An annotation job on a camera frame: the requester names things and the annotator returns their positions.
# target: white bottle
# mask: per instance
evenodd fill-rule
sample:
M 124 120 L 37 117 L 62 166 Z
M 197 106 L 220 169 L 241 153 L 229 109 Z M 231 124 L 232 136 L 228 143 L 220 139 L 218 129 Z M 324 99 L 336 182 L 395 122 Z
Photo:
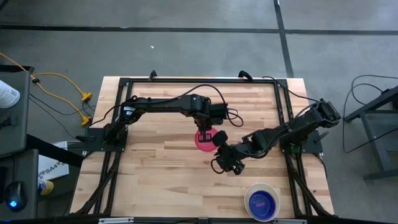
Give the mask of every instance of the white bottle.
M 16 89 L 0 80 L 0 108 L 14 106 L 20 97 L 21 94 Z

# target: blue light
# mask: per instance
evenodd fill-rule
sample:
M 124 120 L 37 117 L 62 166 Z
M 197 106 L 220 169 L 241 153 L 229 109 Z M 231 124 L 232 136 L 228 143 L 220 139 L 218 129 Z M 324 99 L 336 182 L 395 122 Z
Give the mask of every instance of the blue light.
M 16 201 L 12 201 L 12 202 L 10 203 L 10 205 L 11 205 L 12 207 L 15 207 L 15 206 L 17 206 L 17 202 L 16 202 Z

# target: gray floor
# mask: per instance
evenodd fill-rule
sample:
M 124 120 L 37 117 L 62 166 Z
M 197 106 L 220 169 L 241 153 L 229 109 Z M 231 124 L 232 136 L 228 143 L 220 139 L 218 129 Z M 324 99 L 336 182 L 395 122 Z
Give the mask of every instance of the gray floor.
M 397 30 L 398 1 L 390 0 L 280 0 L 287 29 Z M 277 28 L 271 0 L 23 0 L 10 1 L 1 22 L 79 26 Z M 304 78 L 309 96 L 330 100 L 342 112 L 351 81 L 364 74 L 398 77 L 397 36 L 288 35 L 294 76 Z M 246 70 L 255 77 L 286 77 L 278 34 L 215 34 L 155 32 L 44 32 L 0 30 L 0 51 L 36 72 L 68 75 L 96 102 L 102 77 L 149 75 L 235 77 Z M 0 63 L 9 63 L 0 59 Z M 397 80 L 363 78 L 386 89 Z M 79 105 L 80 95 L 57 77 L 45 77 L 50 91 Z M 52 106 L 73 110 L 32 87 L 32 93 Z M 356 89 L 370 101 L 379 94 L 370 87 Z M 360 105 L 352 98 L 347 113 Z M 83 134 L 80 119 L 54 114 L 68 130 Z M 325 164 L 335 213 L 341 217 L 398 222 L 398 178 L 364 182 L 377 171 L 368 146 L 351 154 L 341 148 L 341 125 L 323 140 Z M 36 105 L 30 106 L 29 133 L 46 141 L 70 139 Z M 347 125 L 346 147 L 367 141 L 358 121 Z M 46 214 L 65 209 L 47 206 Z

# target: wooden table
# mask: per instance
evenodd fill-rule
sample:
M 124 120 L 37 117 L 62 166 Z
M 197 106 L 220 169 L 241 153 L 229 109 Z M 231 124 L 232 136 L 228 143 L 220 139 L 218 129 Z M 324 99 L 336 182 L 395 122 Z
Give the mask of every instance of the wooden table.
M 119 78 L 104 77 L 94 121 L 101 119 L 114 105 Z M 171 98 L 196 85 L 135 83 L 132 94 Z M 294 93 L 307 95 L 301 78 L 288 79 L 288 85 Z M 228 121 L 214 126 L 227 132 L 228 143 L 237 143 L 242 136 L 257 129 L 279 125 L 272 85 L 215 83 L 214 86 L 220 89 L 229 107 L 239 110 L 244 119 L 242 128 L 235 128 Z M 214 103 L 221 102 L 212 88 L 199 88 L 194 93 L 210 97 Z M 308 105 L 307 100 L 294 95 L 290 98 L 294 113 Z M 111 115 L 94 127 L 109 123 Z M 263 159 L 243 160 L 246 168 L 241 175 L 232 172 L 219 175 L 210 167 L 213 153 L 204 153 L 195 147 L 193 135 L 196 131 L 192 118 L 176 113 L 145 114 L 139 122 L 130 125 L 126 150 L 122 153 L 119 166 L 112 216 L 247 218 L 244 193 L 250 185 L 264 182 L 273 186 L 280 195 L 278 217 L 294 217 L 286 163 L 279 146 Z M 71 212 L 81 208 L 97 187 L 103 157 L 103 152 L 95 152 L 83 161 Z M 308 188 L 324 208 L 333 213 L 321 162 L 314 155 L 304 154 L 302 157 Z M 302 193 L 300 190 L 297 192 L 300 208 L 305 211 Z M 104 196 L 101 209 L 104 209 L 106 199 L 107 196 Z

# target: white bowl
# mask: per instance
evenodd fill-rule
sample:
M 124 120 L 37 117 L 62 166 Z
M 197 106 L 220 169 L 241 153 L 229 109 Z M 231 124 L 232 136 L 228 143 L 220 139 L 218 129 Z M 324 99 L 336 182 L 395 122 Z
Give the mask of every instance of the white bowl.
M 258 190 L 263 190 L 265 192 L 268 192 L 275 200 L 275 212 L 274 214 L 268 218 L 268 219 L 258 219 L 257 217 L 255 217 L 249 208 L 249 199 L 250 196 L 254 193 L 257 192 Z M 279 210 L 280 210 L 280 198 L 278 193 L 275 191 L 275 189 L 273 189 L 270 185 L 265 184 L 265 183 L 256 183 L 253 184 L 252 186 L 250 186 L 248 188 L 248 190 L 246 191 L 246 193 L 244 194 L 244 207 L 246 208 L 246 211 L 248 211 L 248 214 L 253 217 L 253 219 L 260 221 L 260 222 L 268 222 L 270 220 L 273 220 L 276 216 L 278 216 Z

